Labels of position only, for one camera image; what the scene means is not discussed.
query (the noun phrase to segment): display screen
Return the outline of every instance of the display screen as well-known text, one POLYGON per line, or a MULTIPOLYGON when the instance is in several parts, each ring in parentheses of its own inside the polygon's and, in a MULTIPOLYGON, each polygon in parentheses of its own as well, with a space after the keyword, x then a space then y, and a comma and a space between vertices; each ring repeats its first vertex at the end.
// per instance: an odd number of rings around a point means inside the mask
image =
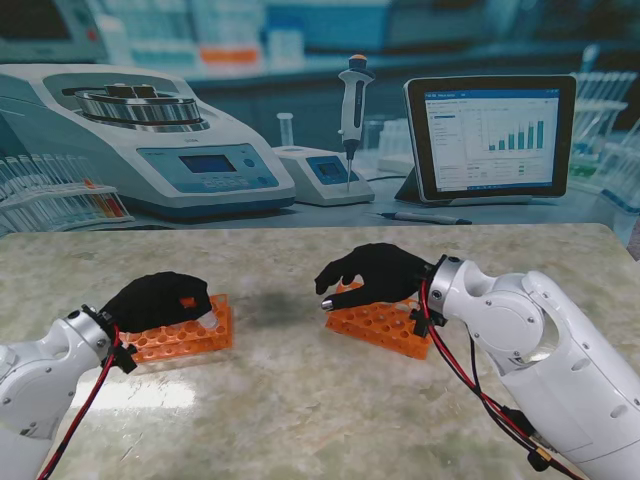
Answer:
POLYGON ((335 163, 319 163, 318 170, 327 177, 335 177, 340 175, 340 170, 335 163))
POLYGON ((193 173, 236 172, 237 170, 224 155, 190 155, 180 157, 193 173))
POLYGON ((69 40, 67 25, 53 0, 0 2, 0 37, 7 40, 69 40))
POLYGON ((439 192, 553 182, 559 89, 427 92, 439 192))

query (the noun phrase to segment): centrifuge display screen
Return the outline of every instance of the centrifuge display screen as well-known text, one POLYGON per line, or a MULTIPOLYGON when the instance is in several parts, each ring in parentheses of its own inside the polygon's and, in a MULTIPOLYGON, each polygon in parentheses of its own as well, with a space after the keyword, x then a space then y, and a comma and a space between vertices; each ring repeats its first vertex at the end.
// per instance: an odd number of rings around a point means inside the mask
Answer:
POLYGON ((235 172, 235 167, 224 155, 190 155, 180 157, 193 173, 235 172))

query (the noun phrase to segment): control panel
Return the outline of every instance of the control panel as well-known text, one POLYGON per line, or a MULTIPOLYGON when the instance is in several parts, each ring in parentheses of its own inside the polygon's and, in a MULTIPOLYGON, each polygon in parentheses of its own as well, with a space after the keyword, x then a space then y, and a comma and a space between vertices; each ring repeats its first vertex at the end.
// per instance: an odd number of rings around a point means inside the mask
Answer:
POLYGON ((182 193, 222 193, 279 185, 249 144, 139 148, 138 153, 182 193))
MULTIPOLYGON (((347 170, 337 155, 307 157, 307 163, 323 185, 347 183, 347 170)), ((351 172, 351 181, 358 181, 355 172, 351 172)))

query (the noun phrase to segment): pipette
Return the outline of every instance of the pipette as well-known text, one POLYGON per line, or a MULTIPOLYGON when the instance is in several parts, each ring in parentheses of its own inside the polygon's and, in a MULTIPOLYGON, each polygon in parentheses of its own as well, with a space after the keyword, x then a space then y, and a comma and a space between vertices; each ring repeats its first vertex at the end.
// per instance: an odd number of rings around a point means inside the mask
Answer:
POLYGON ((342 135, 342 145, 347 156, 347 192, 351 183, 351 163, 362 137, 362 118, 367 85, 376 76, 367 70, 367 57, 354 55, 349 59, 349 68, 338 75, 344 82, 342 100, 342 121, 338 132, 342 135))

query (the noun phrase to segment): red and black wire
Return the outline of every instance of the red and black wire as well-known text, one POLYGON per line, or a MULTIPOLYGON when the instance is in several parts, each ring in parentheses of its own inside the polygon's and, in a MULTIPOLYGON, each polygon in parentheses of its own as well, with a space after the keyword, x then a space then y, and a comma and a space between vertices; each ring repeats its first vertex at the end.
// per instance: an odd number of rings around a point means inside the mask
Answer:
POLYGON ((529 436, 520 427, 518 427, 518 425, 516 425, 511 418, 507 416, 505 412, 508 409, 503 405, 500 405, 497 401, 495 401, 493 398, 482 391, 482 388, 480 387, 480 381, 478 379, 478 371, 476 368, 475 343, 471 337, 469 337, 469 341, 471 349, 471 369, 473 380, 469 378, 467 373, 460 366, 456 358, 453 356, 447 345, 444 343, 444 341, 436 331, 433 322, 429 320, 429 308, 427 305, 428 290, 429 289, 427 281, 423 281, 419 292, 422 313, 427 320, 429 335, 431 335, 436 349, 442 356, 445 363, 449 365, 453 373, 462 381, 462 383, 464 383, 469 388, 469 390, 471 390, 480 399, 482 405, 487 411, 487 414, 496 423, 496 425, 498 425, 498 427, 500 427, 500 429, 505 432, 513 441, 527 450, 530 456, 537 456, 539 461, 547 462, 550 467, 554 468, 560 473, 563 473, 573 480, 583 480, 582 477, 579 477, 575 473, 571 472, 567 467, 551 457, 551 455, 546 450, 535 444, 533 440, 531 440, 531 438, 529 438, 529 436))
POLYGON ((73 422, 69 427, 69 430, 67 430, 67 433, 65 434, 64 438, 60 442, 60 445, 58 445, 58 448, 56 449, 55 453, 51 457, 51 460, 49 460, 49 463, 47 463, 47 466, 44 468, 44 470, 42 470, 42 473, 38 477, 38 480, 47 480, 53 474, 53 471, 58 466, 58 463, 60 462, 60 459, 62 458, 64 451, 67 449, 67 446, 71 441, 71 437, 73 437, 73 434, 76 433, 76 430, 80 425, 80 422, 82 422, 82 419, 87 414, 87 411, 91 407, 91 404, 93 403, 96 396, 98 395, 100 388, 102 388, 102 385, 104 384, 104 381, 106 380, 107 375, 109 374, 109 370, 111 370, 111 367, 113 367, 114 365, 115 351, 116 351, 116 348, 120 346, 120 330, 116 325, 113 325, 113 329, 114 329, 113 345, 104 362, 104 366, 102 367, 102 372, 100 372, 100 376, 98 377, 98 380, 96 380, 96 383, 93 386, 93 389, 89 394, 89 397, 84 402, 84 405, 82 405, 82 408, 80 408, 80 411, 76 414, 76 417, 73 419, 73 422))

